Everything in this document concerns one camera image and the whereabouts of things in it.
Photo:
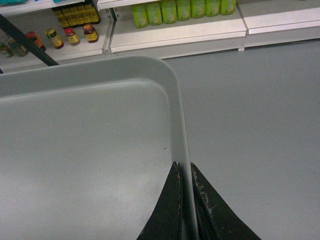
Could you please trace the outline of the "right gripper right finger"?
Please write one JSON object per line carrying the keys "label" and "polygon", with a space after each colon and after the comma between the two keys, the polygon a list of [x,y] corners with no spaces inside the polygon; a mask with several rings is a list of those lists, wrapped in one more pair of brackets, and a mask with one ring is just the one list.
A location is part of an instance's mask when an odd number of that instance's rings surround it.
{"label": "right gripper right finger", "polygon": [[259,240],[191,163],[194,203],[201,240]]}

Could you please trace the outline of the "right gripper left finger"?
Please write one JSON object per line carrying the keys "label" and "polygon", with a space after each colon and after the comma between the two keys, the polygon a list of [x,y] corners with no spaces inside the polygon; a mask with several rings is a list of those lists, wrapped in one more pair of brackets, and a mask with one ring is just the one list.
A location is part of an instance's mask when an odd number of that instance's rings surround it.
{"label": "right gripper left finger", "polygon": [[183,221],[183,177],[180,165],[172,163],[154,210],[139,240],[181,240]]}

